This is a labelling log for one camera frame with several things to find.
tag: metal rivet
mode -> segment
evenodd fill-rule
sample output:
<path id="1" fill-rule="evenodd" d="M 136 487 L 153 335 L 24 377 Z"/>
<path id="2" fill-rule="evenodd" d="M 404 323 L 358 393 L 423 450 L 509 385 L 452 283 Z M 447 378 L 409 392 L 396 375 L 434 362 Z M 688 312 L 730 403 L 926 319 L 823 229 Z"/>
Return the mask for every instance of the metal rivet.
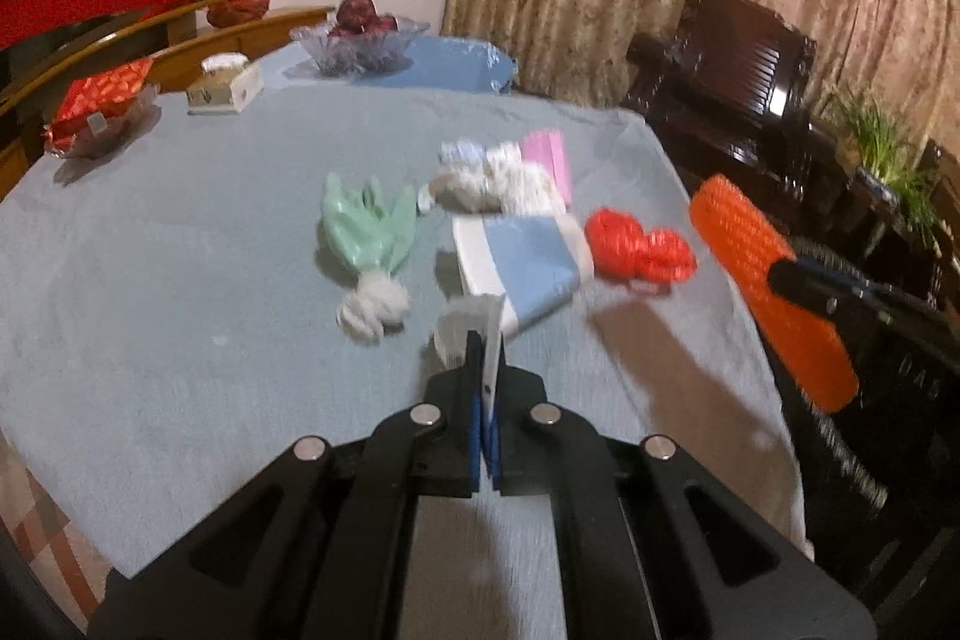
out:
<path id="1" fill-rule="evenodd" d="M 643 443 L 643 450 L 651 458 L 666 461 L 667 458 L 673 458 L 674 453 L 677 453 L 677 443 L 667 437 L 666 434 L 654 434 L 653 437 L 646 438 Z"/>
<path id="2" fill-rule="evenodd" d="M 436 405 L 417 405 L 410 410 L 410 419 L 419 426 L 433 426 L 442 414 Z"/>
<path id="3" fill-rule="evenodd" d="M 320 437 L 301 437 L 294 443 L 294 456 L 301 461 L 317 461 L 326 453 L 326 443 Z"/>
<path id="4" fill-rule="evenodd" d="M 533 405 L 533 407 L 530 408 L 530 417 L 533 418 L 536 423 L 550 426 L 560 420 L 560 408 L 556 405 L 551 405 L 549 402 L 541 402 L 539 405 Z"/>

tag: blue tablecloth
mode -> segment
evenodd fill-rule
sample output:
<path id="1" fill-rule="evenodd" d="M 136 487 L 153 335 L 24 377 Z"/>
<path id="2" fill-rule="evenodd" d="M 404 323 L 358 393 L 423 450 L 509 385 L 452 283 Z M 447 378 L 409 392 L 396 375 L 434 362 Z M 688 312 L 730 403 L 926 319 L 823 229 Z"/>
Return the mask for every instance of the blue tablecloth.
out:
<path id="1" fill-rule="evenodd" d="M 299 42 L 259 60 L 268 88 L 349 82 L 378 88 L 445 88 L 462 92 L 509 92 L 514 60 L 489 42 L 449 36 L 421 36 L 404 54 L 405 68 L 387 74 L 324 77 Z"/>

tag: orange brush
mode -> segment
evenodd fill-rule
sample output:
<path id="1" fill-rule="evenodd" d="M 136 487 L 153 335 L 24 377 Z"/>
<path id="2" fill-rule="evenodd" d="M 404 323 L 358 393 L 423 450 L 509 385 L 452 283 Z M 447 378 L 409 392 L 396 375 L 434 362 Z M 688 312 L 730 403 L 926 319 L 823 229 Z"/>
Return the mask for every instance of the orange brush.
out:
<path id="1" fill-rule="evenodd" d="M 730 273 L 794 381 L 825 413 L 856 396 L 859 383 L 833 325 L 770 290 L 767 274 L 781 258 L 795 260 L 786 239 L 723 175 L 690 200 L 690 221 Z"/>

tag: red snack bag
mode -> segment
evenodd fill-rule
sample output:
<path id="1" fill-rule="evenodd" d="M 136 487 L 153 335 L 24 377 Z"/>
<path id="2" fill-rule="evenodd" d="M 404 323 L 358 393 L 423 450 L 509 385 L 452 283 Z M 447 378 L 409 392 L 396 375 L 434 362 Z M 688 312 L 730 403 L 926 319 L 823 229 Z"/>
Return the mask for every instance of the red snack bag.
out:
<path id="1" fill-rule="evenodd" d="M 643 233 L 632 215 L 603 208 L 584 225 L 597 271 L 614 280 L 642 277 L 652 283 L 678 283 L 697 271 L 697 259 L 683 237 L 667 228 Z"/>
<path id="2" fill-rule="evenodd" d="M 44 126 L 47 151 L 96 158 L 114 148 L 157 95 L 155 88 L 142 92 L 152 63 L 140 58 L 71 83 L 53 121 Z"/>

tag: crumpled white cloth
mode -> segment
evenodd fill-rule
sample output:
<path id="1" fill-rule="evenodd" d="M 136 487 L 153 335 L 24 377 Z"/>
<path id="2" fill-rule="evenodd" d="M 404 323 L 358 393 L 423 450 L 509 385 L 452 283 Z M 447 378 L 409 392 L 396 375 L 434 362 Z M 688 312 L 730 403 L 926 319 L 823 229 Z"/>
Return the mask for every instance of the crumpled white cloth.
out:
<path id="1" fill-rule="evenodd" d="M 371 269 L 360 275 L 356 290 L 340 303 L 337 325 L 349 338 L 373 345 L 387 326 L 399 326 L 408 314 L 406 289 L 382 269 Z"/>
<path id="2" fill-rule="evenodd" d="M 450 193 L 469 212 L 504 215 L 563 215 L 566 205 L 543 165 L 524 161 L 520 145 L 507 142 L 487 150 L 483 163 L 453 159 L 419 194 L 427 212 L 437 196 Z"/>

